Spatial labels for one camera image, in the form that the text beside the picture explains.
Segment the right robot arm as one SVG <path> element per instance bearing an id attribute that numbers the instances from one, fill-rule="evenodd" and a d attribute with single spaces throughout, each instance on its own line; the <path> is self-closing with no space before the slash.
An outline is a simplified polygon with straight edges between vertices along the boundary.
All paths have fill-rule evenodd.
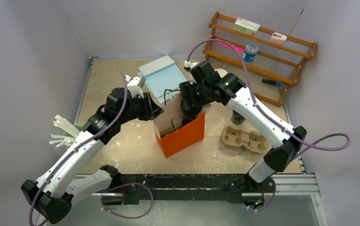
<path id="1" fill-rule="evenodd" d="M 181 109 L 184 116 L 198 114 L 203 106 L 218 102 L 248 120 L 272 147 L 245 176 L 245 186 L 255 192 L 263 181 L 275 172 L 283 172 L 300 150 L 307 131 L 283 121 L 259 100 L 255 99 L 244 81 L 233 73 L 223 77 L 210 62 L 184 62 L 190 80 L 179 84 Z"/>

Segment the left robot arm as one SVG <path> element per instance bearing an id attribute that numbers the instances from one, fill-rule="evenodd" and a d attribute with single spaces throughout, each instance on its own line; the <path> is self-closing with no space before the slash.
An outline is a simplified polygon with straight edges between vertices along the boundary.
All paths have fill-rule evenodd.
<path id="1" fill-rule="evenodd" d="M 62 157 L 37 180 L 26 180 L 21 190 L 30 204 L 29 225 L 33 225 L 33 212 L 38 211 L 45 220 L 55 224 L 61 221 L 72 206 L 91 194 L 140 184 L 122 179 L 119 170 L 104 165 L 94 174 L 74 181 L 78 171 L 115 135 L 121 125 L 134 119 L 154 120 L 164 112 L 148 92 L 133 97 L 127 88 L 115 88 L 94 115 L 83 125 L 82 131 Z"/>

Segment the orange paper bag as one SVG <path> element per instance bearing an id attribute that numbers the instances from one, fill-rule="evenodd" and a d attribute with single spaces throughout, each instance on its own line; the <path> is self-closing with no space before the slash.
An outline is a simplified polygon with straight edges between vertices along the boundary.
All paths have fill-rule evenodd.
<path id="1" fill-rule="evenodd" d="M 154 119 L 155 138 L 165 158 L 169 158 L 204 139 L 205 117 L 211 105 L 203 106 L 201 113 L 195 120 L 182 126 L 180 90 L 167 89 L 164 92 L 177 93 L 164 100 L 160 105 L 164 112 Z"/>

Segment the black paper cup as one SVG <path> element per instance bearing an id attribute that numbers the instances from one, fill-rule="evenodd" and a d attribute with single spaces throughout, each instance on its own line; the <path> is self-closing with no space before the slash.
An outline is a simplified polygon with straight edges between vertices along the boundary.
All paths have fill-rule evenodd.
<path id="1" fill-rule="evenodd" d="M 182 115 L 182 126 L 185 126 L 187 124 L 189 124 L 190 122 L 192 122 L 193 120 L 195 120 L 197 117 L 195 115 L 192 114 L 183 114 Z"/>
<path id="2" fill-rule="evenodd" d="M 232 111 L 231 120 L 236 125 L 241 125 L 245 122 L 245 118 L 236 111 Z"/>

